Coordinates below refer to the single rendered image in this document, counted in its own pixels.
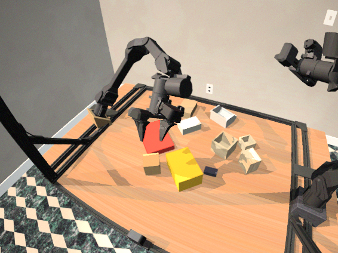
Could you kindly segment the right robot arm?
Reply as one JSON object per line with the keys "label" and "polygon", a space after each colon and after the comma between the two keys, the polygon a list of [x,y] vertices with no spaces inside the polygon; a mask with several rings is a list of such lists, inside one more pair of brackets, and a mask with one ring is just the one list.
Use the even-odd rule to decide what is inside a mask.
{"label": "right robot arm", "polygon": [[[323,48],[317,41],[307,39],[304,42],[305,53],[301,58],[318,57],[322,54],[334,62],[319,61],[314,69],[316,80],[328,84],[328,92],[338,90],[338,33],[325,32]],[[311,175],[312,185],[303,193],[303,205],[322,213],[323,206],[332,198],[338,188],[338,160],[324,162]]]}

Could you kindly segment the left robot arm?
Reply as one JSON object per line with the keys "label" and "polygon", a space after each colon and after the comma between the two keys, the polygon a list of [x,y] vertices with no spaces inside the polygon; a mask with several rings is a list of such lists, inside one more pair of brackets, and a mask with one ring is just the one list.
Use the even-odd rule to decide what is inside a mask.
{"label": "left robot arm", "polygon": [[[95,116],[106,118],[105,113],[107,108],[108,106],[112,107],[119,97],[118,88],[122,84],[127,73],[135,62],[141,60],[144,55],[149,53],[151,53],[155,59],[157,70],[169,76],[156,72],[156,74],[151,77],[152,79],[155,79],[152,92],[180,98],[190,97],[193,91],[192,83],[190,81],[191,76],[186,74],[182,75],[180,62],[169,55],[165,55],[165,51],[157,44],[157,42],[146,36],[144,38],[133,39],[127,44],[125,58],[118,67],[112,80],[95,96],[97,104],[95,109],[91,110]],[[155,108],[155,113],[161,112],[171,121],[178,121],[179,117],[184,116],[185,108],[183,106],[173,106],[171,104],[172,100],[168,100],[168,102],[165,102],[164,100],[165,98],[159,100]]]}

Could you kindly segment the yellow block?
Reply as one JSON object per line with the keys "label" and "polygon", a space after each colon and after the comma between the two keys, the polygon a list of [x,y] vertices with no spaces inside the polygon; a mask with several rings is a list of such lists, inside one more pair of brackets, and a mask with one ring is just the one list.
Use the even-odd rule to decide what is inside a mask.
{"label": "yellow block", "polygon": [[179,192],[202,184],[203,173],[188,147],[166,153],[166,160]]}

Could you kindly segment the red flat slab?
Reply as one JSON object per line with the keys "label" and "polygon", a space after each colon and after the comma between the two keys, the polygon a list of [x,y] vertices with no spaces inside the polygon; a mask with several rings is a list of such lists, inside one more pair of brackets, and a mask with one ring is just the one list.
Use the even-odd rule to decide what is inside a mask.
{"label": "red flat slab", "polygon": [[147,154],[149,153],[165,153],[174,150],[174,143],[172,142],[168,133],[162,142],[159,141],[159,124],[160,120],[151,122],[146,127],[143,144]]}

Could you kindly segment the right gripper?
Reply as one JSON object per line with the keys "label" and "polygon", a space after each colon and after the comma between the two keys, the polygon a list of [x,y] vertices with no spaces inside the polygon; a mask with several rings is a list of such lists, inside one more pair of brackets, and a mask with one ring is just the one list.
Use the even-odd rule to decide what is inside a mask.
{"label": "right gripper", "polygon": [[314,77],[314,69],[321,60],[318,57],[314,57],[314,59],[301,58],[298,60],[296,58],[297,54],[298,50],[292,43],[284,43],[281,52],[276,54],[274,58],[284,67],[289,67],[288,69],[307,86],[315,86],[317,80]]}

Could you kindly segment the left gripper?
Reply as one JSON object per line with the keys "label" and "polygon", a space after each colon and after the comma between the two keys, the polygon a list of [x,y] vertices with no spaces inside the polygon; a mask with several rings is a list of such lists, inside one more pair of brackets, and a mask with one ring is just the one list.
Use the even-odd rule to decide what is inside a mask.
{"label": "left gripper", "polygon": [[[149,108],[141,109],[136,107],[131,107],[128,111],[128,116],[132,117],[132,119],[135,122],[135,125],[137,127],[137,132],[139,134],[139,139],[141,142],[143,142],[146,132],[146,127],[150,123],[148,121],[149,118],[157,118],[157,119],[163,119],[160,120],[159,124],[159,140],[163,141],[164,137],[166,136],[169,129],[177,124],[175,123],[181,123],[181,117],[179,117],[178,121],[175,120],[169,120],[167,119],[161,112],[155,113],[156,105],[158,104],[159,100],[161,98],[165,98],[165,102],[168,102],[170,100],[170,96],[163,95],[163,94],[157,94],[152,93],[152,95],[149,95],[150,98],[150,105]],[[147,111],[148,110],[148,111]],[[137,120],[137,121],[135,121]],[[138,122],[139,121],[139,122]],[[142,122],[142,123],[141,123]]]}

